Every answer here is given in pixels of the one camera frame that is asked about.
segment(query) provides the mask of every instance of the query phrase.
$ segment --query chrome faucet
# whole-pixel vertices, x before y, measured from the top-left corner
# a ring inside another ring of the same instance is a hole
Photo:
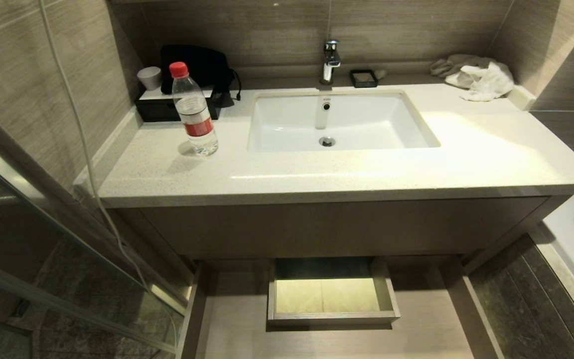
[[[325,63],[323,64],[323,78],[320,80],[323,85],[333,84],[333,68],[340,67],[340,55],[336,49],[337,46],[338,40],[328,39],[323,48]]]

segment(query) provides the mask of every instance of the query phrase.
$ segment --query white sink basin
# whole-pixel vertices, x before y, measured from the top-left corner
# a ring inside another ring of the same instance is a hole
[[[324,146],[321,142],[333,145]],[[406,95],[391,92],[260,96],[252,115],[248,150],[297,152],[439,146]]]

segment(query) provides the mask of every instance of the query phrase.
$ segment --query vanity countertop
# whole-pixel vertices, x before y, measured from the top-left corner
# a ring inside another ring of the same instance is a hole
[[[348,88],[334,88],[346,91]],[[255,98],[309,89],[242,92],[214,122],[219,150],[193,156],[180,123],[146,123],[100,186],[108,207],[350,202],[574,193],[574,152],[508,99],[467,102],[445,84],[401,90],[440,147],[249,152]]]

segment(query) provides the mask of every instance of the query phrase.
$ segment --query soap dish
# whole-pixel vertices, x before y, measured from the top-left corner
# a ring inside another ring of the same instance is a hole
[[[351,77],[351,83],[355,88],[375,88],[378,86],[378,79],[372,70],[351,70],[349,77]]]

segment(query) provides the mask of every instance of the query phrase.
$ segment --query sink drain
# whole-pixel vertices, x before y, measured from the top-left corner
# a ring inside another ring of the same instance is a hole
[[[322,146],[325,146],[325,147],[331,147],[331,146],[335,145],[335,139],[333,139],[331,137],[320,137],[320,139],[318,140],[318,143],[320,143]]]

